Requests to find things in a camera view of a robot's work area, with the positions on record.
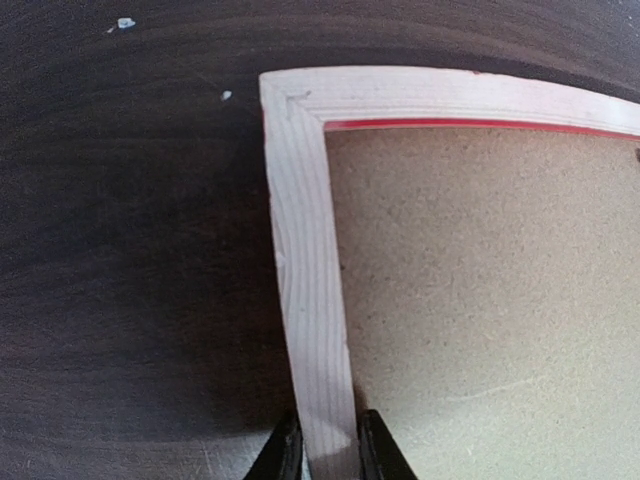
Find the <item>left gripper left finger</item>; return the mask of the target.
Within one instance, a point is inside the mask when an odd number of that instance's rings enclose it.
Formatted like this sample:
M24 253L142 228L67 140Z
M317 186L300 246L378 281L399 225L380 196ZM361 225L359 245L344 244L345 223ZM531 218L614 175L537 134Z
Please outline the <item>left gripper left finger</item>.
M300 480L303 439L297 415L284 415L275 426L245 480Z

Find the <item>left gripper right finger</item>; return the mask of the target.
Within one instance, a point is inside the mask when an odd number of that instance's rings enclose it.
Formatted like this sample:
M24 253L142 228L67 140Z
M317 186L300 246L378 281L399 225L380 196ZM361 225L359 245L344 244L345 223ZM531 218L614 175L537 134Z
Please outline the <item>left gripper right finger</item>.
M358 425L361 478L364 480L417 480L377 410L366 410Z

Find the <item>brown cardboard backing board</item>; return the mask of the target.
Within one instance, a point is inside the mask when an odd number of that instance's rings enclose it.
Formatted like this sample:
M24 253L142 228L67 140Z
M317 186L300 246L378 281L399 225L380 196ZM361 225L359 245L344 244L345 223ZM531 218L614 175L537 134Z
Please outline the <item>brown cardboard backing board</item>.
M639 475L639 145L326 137L357 397L421 479Z

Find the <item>red wooden picture frame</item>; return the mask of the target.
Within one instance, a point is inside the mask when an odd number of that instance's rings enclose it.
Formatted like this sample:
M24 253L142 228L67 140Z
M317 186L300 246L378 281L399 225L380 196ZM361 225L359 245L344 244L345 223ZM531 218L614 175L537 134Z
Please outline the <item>red wooden picture frame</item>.
M410 66L265 72L259 91L280 305L304 450L313 478L358 479L326 133L463 126L637 140L639 107L540 80Z

